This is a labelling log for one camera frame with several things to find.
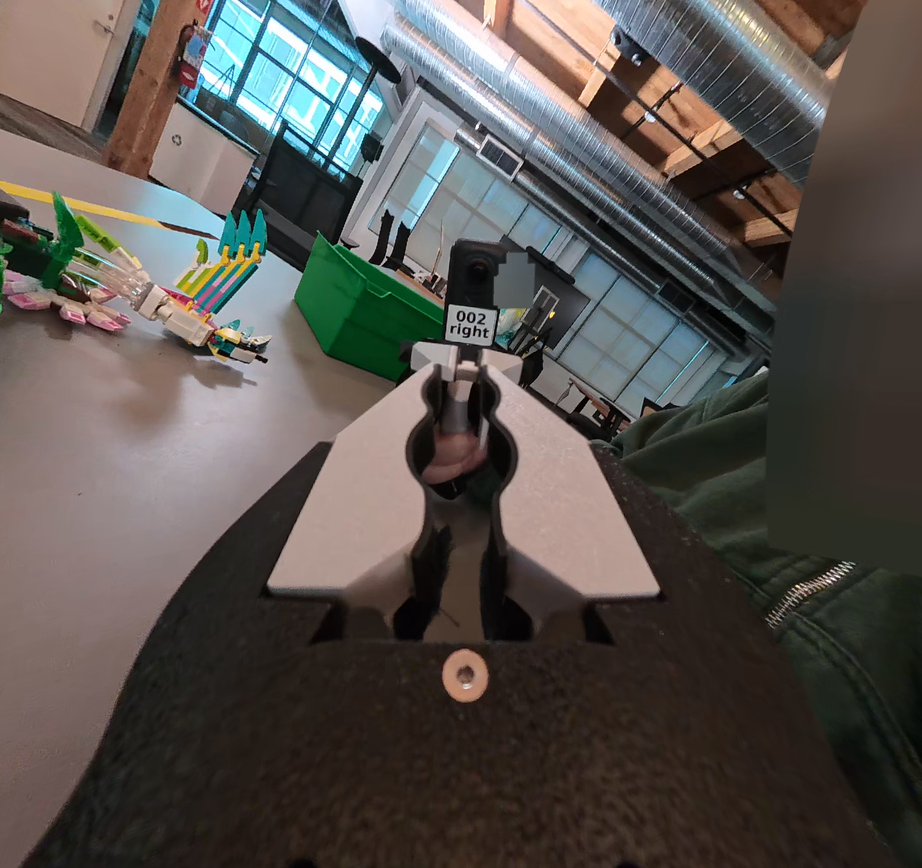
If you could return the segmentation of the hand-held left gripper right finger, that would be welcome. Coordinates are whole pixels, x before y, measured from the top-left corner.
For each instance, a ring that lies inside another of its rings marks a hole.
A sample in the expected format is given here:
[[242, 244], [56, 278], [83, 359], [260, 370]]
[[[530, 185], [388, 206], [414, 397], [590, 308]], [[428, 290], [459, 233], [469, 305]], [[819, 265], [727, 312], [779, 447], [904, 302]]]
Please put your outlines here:
[[655, 600], [660, 586], [593, 448], [499, 368], [480, 368], [477, 389], [485, 639], [612, 639], [600, 608]]

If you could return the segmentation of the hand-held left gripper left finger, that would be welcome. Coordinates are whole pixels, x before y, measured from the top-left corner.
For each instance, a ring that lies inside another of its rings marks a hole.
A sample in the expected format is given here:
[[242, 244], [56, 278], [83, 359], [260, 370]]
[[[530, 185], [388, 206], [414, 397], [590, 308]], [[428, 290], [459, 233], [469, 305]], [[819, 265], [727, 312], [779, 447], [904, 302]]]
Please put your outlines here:
[[451, 537], [423, 471], [435, 452], [440, 368], [413, 374], [335, 438], [278, 561], [274, 598], [374, 609], [393, 623], [407, 603], [439, 611]]

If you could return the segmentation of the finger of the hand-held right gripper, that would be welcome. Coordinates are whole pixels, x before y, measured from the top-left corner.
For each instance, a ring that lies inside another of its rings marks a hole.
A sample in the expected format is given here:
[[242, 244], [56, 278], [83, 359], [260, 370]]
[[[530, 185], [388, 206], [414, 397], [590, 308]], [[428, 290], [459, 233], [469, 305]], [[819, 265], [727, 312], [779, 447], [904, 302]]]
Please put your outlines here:
[[442, 381], [455, 381], [459, 363], [459, 347], [442, 342], [421, 341], [412, 345], [409, 368], [416, 373], [435, 367]]
[[523, 360], [498, 349], [479, 347], [475, 381], [482, 387], [514, 388], [520, 385]]

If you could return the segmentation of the green lego plant with flower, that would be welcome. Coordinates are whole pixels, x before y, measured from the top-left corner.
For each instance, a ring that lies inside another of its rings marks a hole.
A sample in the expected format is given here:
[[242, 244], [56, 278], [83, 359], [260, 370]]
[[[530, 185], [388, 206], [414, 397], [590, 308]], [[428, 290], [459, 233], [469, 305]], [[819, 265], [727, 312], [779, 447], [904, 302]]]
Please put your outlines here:
[[141, 270], [141, 262], [111, 234], [75, 214], [54, 193], [56, 229], [33, 222], [1, 224], [2, 304], [18, 309], [55, 310], [63, 321], [120, 332], [129, 317], [108, 306], [118, 298], [98, 268]]

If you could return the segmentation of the colourful lego bird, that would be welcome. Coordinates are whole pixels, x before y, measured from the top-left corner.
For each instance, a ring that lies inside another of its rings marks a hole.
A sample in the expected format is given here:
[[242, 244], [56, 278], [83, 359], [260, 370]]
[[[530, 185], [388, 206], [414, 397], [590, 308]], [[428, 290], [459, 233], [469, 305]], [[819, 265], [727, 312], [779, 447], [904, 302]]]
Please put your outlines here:
[[172, 287], [155, 284], [141, 262], [94, 222], [84, 216], [75, 220], [85, 238], [102, 249], [101, 255], [76, 252], [66, 270], [90, 301], [102, 305], [120, 298], [139, 317], [160, 323], [218, 360], [267, 362], [270, 335], [243, 329], [238, 320], [223, 324], [218, 320], [222, 309], [255, 276], [267, 251], [267, 223], [261, 210], [254, 218], [246, 211], [238, 218], [227, 215], [218, 257], [210, 259], [206, 241], [199, 240], [194, 261]]

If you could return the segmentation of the green plastic bin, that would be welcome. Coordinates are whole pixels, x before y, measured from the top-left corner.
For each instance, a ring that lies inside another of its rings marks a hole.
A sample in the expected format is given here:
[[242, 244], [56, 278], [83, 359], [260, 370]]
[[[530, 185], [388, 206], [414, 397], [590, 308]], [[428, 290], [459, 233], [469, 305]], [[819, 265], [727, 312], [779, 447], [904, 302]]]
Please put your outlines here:
[[391, 381], [402, 344], [442, 338], [443, 306], [322, 234], [294, 302], [326, 355]]

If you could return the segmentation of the black mesh office chair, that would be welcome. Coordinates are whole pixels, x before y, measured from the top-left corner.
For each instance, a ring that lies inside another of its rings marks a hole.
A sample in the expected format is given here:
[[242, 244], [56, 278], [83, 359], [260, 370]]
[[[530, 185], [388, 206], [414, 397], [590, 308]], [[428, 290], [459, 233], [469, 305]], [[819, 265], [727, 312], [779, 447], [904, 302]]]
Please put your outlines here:
[[283, 121], [260, 169], [254, 169], [232, 208], [251, 222], [262, 213], [267, 250], [299, 272], [311, 257], [317, 236], [341, 240], [363, 181], [314, 148], [310, 140]]

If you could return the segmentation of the white recycling bin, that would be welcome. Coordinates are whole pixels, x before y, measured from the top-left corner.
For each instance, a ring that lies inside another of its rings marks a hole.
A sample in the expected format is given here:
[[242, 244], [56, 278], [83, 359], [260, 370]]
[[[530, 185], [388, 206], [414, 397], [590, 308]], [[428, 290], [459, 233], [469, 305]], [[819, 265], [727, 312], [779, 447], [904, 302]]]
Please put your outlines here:
[[218, 215], [236, 203], [256, 148], [182, 99], [175, 101], [149, 176]]

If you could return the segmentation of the yellow tape strip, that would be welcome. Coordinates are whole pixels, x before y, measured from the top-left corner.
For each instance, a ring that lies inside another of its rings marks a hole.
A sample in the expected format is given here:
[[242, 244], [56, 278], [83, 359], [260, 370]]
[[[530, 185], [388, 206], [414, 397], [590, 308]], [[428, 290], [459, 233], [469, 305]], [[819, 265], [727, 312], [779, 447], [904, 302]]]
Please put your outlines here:
[[[21, 200], [29, 200], [35, 203], [43, 203], [52, 205], [54, 199], [54, 193], [49, 193], [46, 191], [35, 190], [26, 186], [22, 186], [16, 183], [11, 183], [8, 181], [1, 181], [1, 190], [7, 193], [10, 196], [16, 197]], [[167, 226], [161, 221], [158, 221], [152, 217], [146, 217], [143, 215], [134, 214], [128, 211], [123, 211], [105, 205], [98, 205], [94, 203], [89, 203], [85, 201], [80, 201], [78, 199], [73, 199], [70, 197], [63, 197], [63, 201], [68, 205], [68, 207], [76, 212], [84, 215], [93, 215], [100, 217], [109, 217], [112, 219], [117, 219], [119, 221], [124, 221], [130, 224], [143, 225], [147, 227], [153, 227], [157, 229], [167, 229]]]

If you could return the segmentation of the red fire extinguisher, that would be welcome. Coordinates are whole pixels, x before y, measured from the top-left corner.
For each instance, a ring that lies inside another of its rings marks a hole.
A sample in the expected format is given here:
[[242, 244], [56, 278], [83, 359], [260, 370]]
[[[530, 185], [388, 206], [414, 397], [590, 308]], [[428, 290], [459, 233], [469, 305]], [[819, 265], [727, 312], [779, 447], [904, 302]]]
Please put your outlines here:
[[182, 28], [171, 70], [180, 88], [192, 90], [196, 87], [211, 38], [212, 31], [198, 20]]

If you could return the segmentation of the white door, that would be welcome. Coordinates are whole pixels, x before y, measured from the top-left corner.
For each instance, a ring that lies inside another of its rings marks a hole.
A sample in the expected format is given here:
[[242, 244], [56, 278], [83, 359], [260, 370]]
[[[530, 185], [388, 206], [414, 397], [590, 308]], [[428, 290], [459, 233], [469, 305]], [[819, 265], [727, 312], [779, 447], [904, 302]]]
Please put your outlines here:
[[92, 131], [142, 0], [1, 0], [1, 93]]

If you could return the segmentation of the black wall screen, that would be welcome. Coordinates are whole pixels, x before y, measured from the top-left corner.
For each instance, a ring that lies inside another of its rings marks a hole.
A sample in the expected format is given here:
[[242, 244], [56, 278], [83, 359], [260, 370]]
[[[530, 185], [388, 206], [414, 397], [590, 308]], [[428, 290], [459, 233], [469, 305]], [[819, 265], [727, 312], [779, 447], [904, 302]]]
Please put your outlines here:
[[553, 350], [587, 307], [589, 297], [580, 291], [573, 276], [557, 263], [533, 247], [525, 251], [535, 269], [533, 309], [537, 309], [540, 318], [535, 330], [539, 336], [547, 336], [547, 347]]

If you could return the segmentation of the wall air vent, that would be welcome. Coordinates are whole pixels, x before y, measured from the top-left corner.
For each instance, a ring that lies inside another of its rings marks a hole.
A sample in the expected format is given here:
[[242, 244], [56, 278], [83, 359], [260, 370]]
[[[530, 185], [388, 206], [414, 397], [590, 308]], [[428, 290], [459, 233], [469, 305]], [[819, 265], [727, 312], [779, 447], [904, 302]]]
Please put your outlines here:
[[524, 159], [489, 134], [478, 133], [476, 158], [507, 182], [514, 182], [524, 166]]

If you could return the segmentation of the wide silver ventilation duct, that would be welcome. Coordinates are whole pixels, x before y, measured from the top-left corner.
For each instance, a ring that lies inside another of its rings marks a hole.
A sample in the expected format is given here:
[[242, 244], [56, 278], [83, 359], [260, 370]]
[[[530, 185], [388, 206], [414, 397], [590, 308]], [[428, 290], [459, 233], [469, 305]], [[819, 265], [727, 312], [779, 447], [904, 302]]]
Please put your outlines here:
[[803, 190], [834, 82], [755, 0], [592, 0]]

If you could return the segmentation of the wooden post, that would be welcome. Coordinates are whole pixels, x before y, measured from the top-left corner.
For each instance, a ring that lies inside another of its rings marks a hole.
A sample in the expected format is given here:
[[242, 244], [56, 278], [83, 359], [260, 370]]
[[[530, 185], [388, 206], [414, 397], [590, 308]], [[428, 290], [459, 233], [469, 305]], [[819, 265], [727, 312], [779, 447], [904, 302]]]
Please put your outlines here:
[[133, 71], [102, 164], [146, 180], [155, 150], [179, 91], [172, 74], [182, 28], [203, 19], [196, 0], [160, 0], [144, 48]]

